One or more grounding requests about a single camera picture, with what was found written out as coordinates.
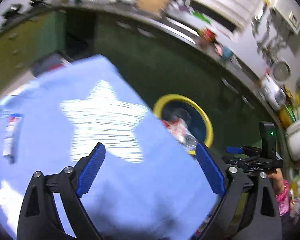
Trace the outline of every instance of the yellow rim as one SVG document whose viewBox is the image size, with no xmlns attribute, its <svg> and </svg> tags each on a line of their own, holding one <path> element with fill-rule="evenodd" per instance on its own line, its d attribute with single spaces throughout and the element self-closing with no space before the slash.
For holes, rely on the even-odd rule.
<svg viewBox="0 0 300 240">
<path fill-rule="evenodd" d="M 202 108 L 200 106 L 198 106 L 191 99 L 186 98 L 186 97 L 181 96 L 181 95 L 176 95 L 176 94 L 165 95 L 165 96 L 159 98 L 159 100 L 154 104 L 154 108 L 153 108 L 154 115 L 156 117 L 158 117 L 158 118 L 161 119 L 162 109 L 170 101 L 182 101 L 182 102 L 185 102 L 185 103 L 189 104 L 190 106 L 192 106 L 195 110 L 197 110 L 199 112 L 199 114 L 201 115 L 201 118 L 203 119 L 204 124 L 206 126 L 206 138 L 204 140 L 204 144 L 208 148 L 210 148 L 211 145 L 212 145 L 212 143 L 213 143 L 213 128 L 212 128 L 212 124 L 210 122 L 209 117 L 202 110 Z M 195 155 L 195 151 L 188 151 L 188 153 L 191 154 L 191 155 Z"/>
</svg>

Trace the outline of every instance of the trash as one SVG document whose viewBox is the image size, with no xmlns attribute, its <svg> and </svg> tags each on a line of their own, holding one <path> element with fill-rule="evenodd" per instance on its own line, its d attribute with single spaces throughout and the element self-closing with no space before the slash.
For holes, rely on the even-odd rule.
<svg viewBox="0 0 300 240">
<path fill-rule="evenodd" d="M 183 145 L 185 150 L 192 151 L 196 148 L 198 141 L 190 133 L 186 122 L 182 118 L 176 117 L 176 119 L 171 122 L 162 120 L 162 123 L 174 138 Z"/>
</svg>

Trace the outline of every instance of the silver screw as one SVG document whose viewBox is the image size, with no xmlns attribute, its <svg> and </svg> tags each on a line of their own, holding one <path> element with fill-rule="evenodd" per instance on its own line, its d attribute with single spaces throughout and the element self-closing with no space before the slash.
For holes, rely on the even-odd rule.
<svg viewBox="0 0 300 240">
<path fill-rule="evenodd" d="M 64 169 L 65 173 L 71 173 L 73 171 L 73 168 L 71 166 L 68 166 Z"/>
<path fill-rule="evenodd" d="M 231 166 L 231 167 L 229 167 L 229 171 L 234 174 L 234 173 L 238 172 L 238 169 L 234 166 Z"/>
<path fill-rule="evenodd" d="M 267 177 L 267 174 L 265 174 L 265 173 L 262 171 L 262 172 L 260 172 L 260 177 L 263 178 L 263 179 L 265 179 L 265 178 Z"/>
<path fill-rule="evenodd" d="M 38 178 L 38 177 L 41 176 L 41 172 L 40 172 L 40 171 L 36 171 L 36 172 L 33 174 L 33 176 L 34 176 L 35 178 Z"/>
</svg>

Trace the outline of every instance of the star pattern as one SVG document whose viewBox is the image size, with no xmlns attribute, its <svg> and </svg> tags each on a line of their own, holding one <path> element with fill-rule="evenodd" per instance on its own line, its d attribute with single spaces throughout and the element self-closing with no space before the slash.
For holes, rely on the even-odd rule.
<svg viewBox="0 0 300 240">
<path fill-rule="evenodd" d="M 98 142 L 118 158 L 143 161 L 133 130 L 149 112 L 146 106 L 119 101 L 110 84 L 101 80 L 86 100 L 66 100 L 60 107 L 75 126 L 72 161 L 89 155 Z"/>
</svg>

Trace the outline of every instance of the blue tablecloth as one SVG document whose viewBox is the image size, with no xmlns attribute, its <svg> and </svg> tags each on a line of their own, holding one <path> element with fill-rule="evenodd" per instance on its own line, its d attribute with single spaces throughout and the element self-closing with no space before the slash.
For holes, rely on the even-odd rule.
<svg viewBox="0 0 300 240">
<path fill-rule="evenodd" d="M 2 156 L 10 114 L 23 115 L 15 163 Z M 102 236 L 185 240 L 213 208 L 217 195 L 198 163 L 117 69 L 95 56 L 45 73 L 0 103 L 0 222 L 13 238 L 32 174 L 74 166 L 97 142 L 106 146 L 106 158 L 81 201 Z"/>
</svg>

